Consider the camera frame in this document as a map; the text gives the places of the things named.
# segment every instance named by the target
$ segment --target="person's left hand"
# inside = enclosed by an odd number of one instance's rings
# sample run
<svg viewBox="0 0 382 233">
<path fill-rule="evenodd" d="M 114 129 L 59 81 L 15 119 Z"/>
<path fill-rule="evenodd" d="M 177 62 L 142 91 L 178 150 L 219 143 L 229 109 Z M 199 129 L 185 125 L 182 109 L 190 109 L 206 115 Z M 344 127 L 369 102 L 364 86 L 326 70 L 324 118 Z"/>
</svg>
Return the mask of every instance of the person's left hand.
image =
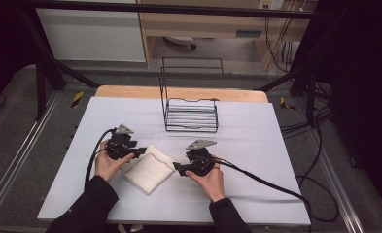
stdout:
<svg viewBox="0 0 382 233">
<path fill-rule="evenodd" d="M 114 160 L 108 156 L 106 151 L 106 144 L 109 140 L 103 141 L 100 143 L 100 153 L 95 158 L 95 171 L 94 175 L 100 176 L 106 182 L 112 180 L 112 178 L 116 175 L 121 166 L 132 159 L 134 156 L 133 153 L 125 156 L 122 159 Z"/>
</svg>

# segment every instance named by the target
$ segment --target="hand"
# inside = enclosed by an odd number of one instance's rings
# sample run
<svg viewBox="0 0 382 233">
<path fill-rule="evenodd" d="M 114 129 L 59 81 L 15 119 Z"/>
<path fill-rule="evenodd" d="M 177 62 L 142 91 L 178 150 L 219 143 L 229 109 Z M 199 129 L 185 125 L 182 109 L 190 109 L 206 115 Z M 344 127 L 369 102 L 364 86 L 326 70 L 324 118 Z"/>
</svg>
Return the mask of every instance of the hand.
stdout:
<svg viewBox="0 0 382 233">
<path fill-rule="evenodd" d="M 212 202 L 217 202 L 225 198 L 224 174 L 220 169 L 219 163 L 215 163 L 212 170 L 204 177 L 199 177 L 191 171 L 186 171 L 185 174 L 200 185 L 205 195 Z"/>
<path fill-rule="evenodd" d="M 121 166 L 132 159 L 134 156 L 133 153 L 125 156 L 122 159 L 114 160 L 108 156 L 106 151 L 106 144 L 109 140 L 103 141 L 100 143 L 100 153 L 95 158 L 95 171 L 94 174 L 100 176 L 106 182 L 112 180 L 112 178 L 116 175 Z"/>
</svg>

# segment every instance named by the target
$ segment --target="white cabinet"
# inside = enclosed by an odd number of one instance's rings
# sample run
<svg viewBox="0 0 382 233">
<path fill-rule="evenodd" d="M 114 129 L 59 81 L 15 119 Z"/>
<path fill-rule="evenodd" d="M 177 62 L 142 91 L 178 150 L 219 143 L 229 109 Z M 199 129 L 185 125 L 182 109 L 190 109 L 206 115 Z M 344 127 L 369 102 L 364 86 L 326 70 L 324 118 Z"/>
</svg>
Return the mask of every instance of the white cabinet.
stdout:
<svg viewBox="0 0 382 233">
<path fill-rule="evenodd" d="M 145 62 L 137 13 L 51 9 L 37 12 L 57 59 Z"/>
</svg>

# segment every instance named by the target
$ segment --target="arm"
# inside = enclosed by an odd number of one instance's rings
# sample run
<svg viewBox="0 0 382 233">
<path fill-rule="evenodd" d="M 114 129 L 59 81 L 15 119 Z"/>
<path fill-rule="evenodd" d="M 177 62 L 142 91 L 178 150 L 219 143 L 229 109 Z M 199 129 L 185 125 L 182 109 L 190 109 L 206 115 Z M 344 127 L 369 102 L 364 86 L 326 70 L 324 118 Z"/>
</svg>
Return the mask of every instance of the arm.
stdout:
<svg viewBox="0 0 382 233">
<path fill-rule="evenodd" d="M 113 160 L 104 150 L 106 143 L 100 144 L 101 152 L 95 158 L 95 176 L 86 190 L 66 213 L 52 222 L 47 233 L 102 231 L 109 212 L 119 200 L 108 182 L 133 157 L 130 154 L 123 159 Z"/>
<path fill-rule="evenodd" d="M 185 174 L 196 181 L 205 195 L 211 200 L 209 210 L 217 232 L 252 232 L 233 206 L 232 201 L 225 198 L 224 174 L 218 163 L 216 163 L 214 168 L 204 177 L 199 177 L 191 171 L 186 171 Z"/>
</svg>

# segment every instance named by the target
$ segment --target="person's right hand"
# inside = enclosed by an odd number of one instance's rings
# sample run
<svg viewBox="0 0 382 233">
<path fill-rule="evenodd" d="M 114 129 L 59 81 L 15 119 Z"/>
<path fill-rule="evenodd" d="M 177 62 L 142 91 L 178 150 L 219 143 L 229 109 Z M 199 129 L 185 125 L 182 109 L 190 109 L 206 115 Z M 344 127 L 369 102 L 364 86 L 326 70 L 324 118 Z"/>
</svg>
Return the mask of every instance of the person's right hand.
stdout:
<svg viewBox="0 0 382 233">
<path fill-rule="evenodd" d="M 225 198 L 224 174 L 220 169 L 219 163 L 215 163 L 212 170 L 204 177 L 199 177 L 191 171 L 186 171 L 185 174 L 200 185 L 205 195 L 212 202 L 215 203 Z"/>
</svg>

